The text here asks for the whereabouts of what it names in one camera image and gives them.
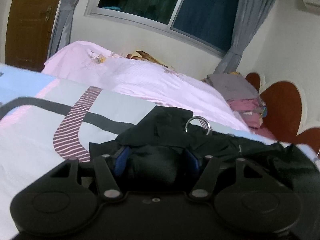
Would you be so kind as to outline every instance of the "maroon striped pattern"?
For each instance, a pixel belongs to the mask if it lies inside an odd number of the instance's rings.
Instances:
[[[204,128],[204,129],[207,129],[207,128],[208,128],[208,125],[207,125],[206,121],[204,121],[204,120],[202,120],[202,119],[198,119],[198,120],[199,120],[202,128]]]
[[[83,118],[101,91],[100,88],[89,87],[56,130],[53,136],[53,147],[62,158],[77,158],[80,162],[90,161],[89,152],[79,141],[79,129]]]

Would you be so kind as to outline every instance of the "blue padding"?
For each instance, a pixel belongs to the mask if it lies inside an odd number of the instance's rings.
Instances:
[[[122,153],[120,153],[118,158],[116,159],[116,164],[115,164],[115,167],[113,169],[113,173],[114,173],[115,176],[119,177],[124,172],[125,166],[127,164],[129,153],[130,153],[130,148],[126,147],[122,151]]]
[[[200,173],[199,163],[197,158],[188,150],[185,150],[186,153],[186,165],[187,170],[190,172],[191,176],[197,177]]]

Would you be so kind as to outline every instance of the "door handle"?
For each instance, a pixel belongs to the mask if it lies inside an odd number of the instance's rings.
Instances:
[[[40,11],[41,15],[45,15],[45,19],[44,20],[46,22],[49,21],[49,19],[50,19],[51,11],[52,11],[52,5],[49,5],[46,11],[44,11],[44,10]]]

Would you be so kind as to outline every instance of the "metal ring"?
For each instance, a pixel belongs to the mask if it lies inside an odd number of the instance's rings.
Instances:
[[[201,119],[201,120],[203,120],[203,121],[205,121],[205,122],[207,123],[207,126],[208,126],[207,135],[209,135],[210,130],[211,130],[210,123],[209,123],[209,121],[208,121],[207,119],[205,119],[205,118],[202,117],[202,116],[194,116],[194,117],[191,117],[191,118],[188,120],[188,122],[186,123],[185,131],[188,132],[188,125],[189,125],[189,123],[190,123],[192,120],[194,120],[194,119]]]

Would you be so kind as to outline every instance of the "gray folded cloth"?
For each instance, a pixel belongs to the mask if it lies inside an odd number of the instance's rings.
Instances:
[[[243,77],[234,74],[211,74],[205,81],[226,101],[260,98],[259,92]]]

